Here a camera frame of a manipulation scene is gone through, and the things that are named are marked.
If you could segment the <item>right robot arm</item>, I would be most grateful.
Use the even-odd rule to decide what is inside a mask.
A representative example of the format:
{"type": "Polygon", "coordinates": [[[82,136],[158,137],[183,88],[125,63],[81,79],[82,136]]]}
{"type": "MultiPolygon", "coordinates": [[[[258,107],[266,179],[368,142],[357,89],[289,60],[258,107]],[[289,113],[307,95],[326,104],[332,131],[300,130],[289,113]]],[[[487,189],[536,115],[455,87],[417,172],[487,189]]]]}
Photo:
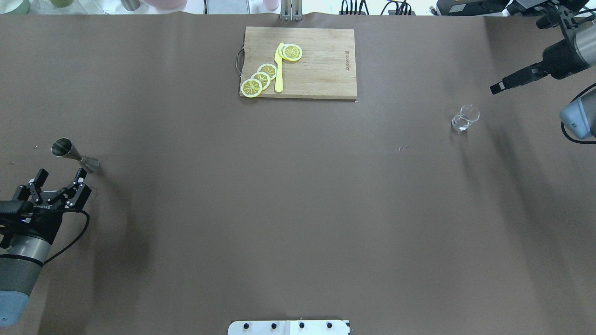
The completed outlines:
{"type": "MultiPolygon", "coordinates": [[[[558,28],[561,38],[546,47],[541,59],[509,74],[490,87],[492,94],[521,87],[550,77],[569,79],[595,68],[595,9],[586,0],[514,0],[508,11],[517,15],[534,12],[539,29],[558,28]]],[[[570,99],[558,113],[560,131],[566,140],[580,145],[595,144],[595,83],[570,99]]]]}

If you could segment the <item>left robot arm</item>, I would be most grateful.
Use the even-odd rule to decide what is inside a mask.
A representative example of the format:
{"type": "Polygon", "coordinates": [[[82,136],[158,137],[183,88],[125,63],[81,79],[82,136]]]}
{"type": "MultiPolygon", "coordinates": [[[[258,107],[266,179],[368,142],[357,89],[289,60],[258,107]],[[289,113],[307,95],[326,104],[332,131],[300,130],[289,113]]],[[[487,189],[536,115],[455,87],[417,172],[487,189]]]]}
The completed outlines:
{"type": "Polygon", "coordinates": [[[77,170],[66,187],[44,191],[48,172],[40,169],[28,183],[17,187],[12,199],[0,204],[0,323],[13,326],[26,309],[45,265],[54,259],[51,246],[67,213],[84,213],[91,189],[87,171],[77,170]]]}

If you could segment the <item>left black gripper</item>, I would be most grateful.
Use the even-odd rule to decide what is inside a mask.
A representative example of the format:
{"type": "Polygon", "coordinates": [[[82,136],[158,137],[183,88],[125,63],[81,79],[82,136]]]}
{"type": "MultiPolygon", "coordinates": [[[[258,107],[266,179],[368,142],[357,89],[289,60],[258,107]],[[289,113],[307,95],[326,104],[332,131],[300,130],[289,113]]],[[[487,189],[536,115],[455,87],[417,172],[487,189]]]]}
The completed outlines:
{"type": "Polygon", "coordinates": [[[91,197],[92,189],[85,184],[87,171],[83,168],[77,170],[76,176],[67,187],[54,191],[42,191],[49,173],[39,169],[28,185],[19,185],[12,200],[29,201],[35,208],[41,208],[43,214],[62,214],[68,212],[81,212],[91,197]]]}

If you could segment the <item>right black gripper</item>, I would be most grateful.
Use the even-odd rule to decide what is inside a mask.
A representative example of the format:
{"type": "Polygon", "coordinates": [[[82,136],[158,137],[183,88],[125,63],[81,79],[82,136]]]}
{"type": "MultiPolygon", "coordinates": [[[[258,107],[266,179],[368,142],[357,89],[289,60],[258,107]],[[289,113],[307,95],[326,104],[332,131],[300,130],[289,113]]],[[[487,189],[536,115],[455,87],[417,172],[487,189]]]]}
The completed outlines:
{"type": "Polygon", "coordinates": [[[545,76],[564,79],[579,71],[580,59],[577,57],[575,45],[568,40],[561,40],[543,51],[542,61],[538,65],[517,70],[500,82],[491,85],[490,91],[494,95],[537,81],[545,76]]]}

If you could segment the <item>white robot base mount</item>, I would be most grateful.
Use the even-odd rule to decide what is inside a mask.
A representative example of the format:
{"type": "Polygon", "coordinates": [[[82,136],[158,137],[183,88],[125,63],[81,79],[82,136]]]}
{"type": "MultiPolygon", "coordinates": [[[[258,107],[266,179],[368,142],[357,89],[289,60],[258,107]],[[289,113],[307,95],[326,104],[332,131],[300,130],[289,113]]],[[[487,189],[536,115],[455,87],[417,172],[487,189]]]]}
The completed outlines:
{"type": "Polygon", "coordinates": [[[228,335],[351,335],[345,320],[248,320],[230,323],[228,335]]]}

